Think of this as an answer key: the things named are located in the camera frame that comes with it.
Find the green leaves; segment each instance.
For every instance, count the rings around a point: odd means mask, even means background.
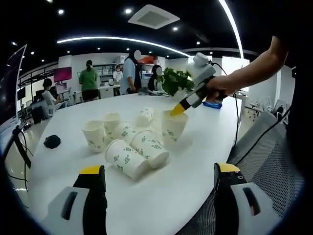
[[[164,75],[160,76],[159,79],[163,83],[162,88],[164,91],[171,96],[174,96],[179,88],[192,91],[195,84],[193,81],[188,79],[190,74],[183,71],[174,71],[174,69],[166,68]]]

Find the air vent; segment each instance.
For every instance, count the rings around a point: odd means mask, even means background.
[[[179,17],[156,6],[145,5],[130,18],[128,23],[159,29],[175,21],[179,21]]]

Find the blue object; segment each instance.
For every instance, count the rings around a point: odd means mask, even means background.
[[[213,109],[220,109],[223,105],[222,103],[210,103],[210,102],[202,102],[202,104],[206,107],[211,107]]]

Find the blue shirt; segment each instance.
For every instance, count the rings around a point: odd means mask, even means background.
[[[121,93],[127,94],[127,89],[130,88],[128,83],[128,78],[132,77],[133,83],[135,82],[136,77],[136,67],[133,61],[128,58],[123,66],[123,78],[121,80]]]

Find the overturned paper cup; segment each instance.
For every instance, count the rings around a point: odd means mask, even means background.
[[[147,127],[151,124],[154,116],[155,109],[146,107],[140,111],[140,114],[136,119],[136,125],[141,127]]]
[[[82,131],[92,152],[100,153],[105,150],[105,134],[102,121],[89,121]]]
[[[131,143],[140,155],[148,160],[151,168],[158,168],[168,159],[169,153],[150,131],[141,131]]]
[[[121,117],[119,113],[106,114],[103,117],[103,125],[106,134],[111,140],[113,140],[112,134],[115,128],[121,123]]]
[[[149,170],[147,160],[122,139],[109,144],[105,159],[134,180]]]
[[[182,135],[188,116],[181,114],[177,116],[171,116],[171,111],[164,111],[162,118],[162,138],[164,143],[175,143]]]
[[[137,131],[133,128],[130,122],[122,122],[113,131],[113,139],[123,139],[126,143],[130,144]]]

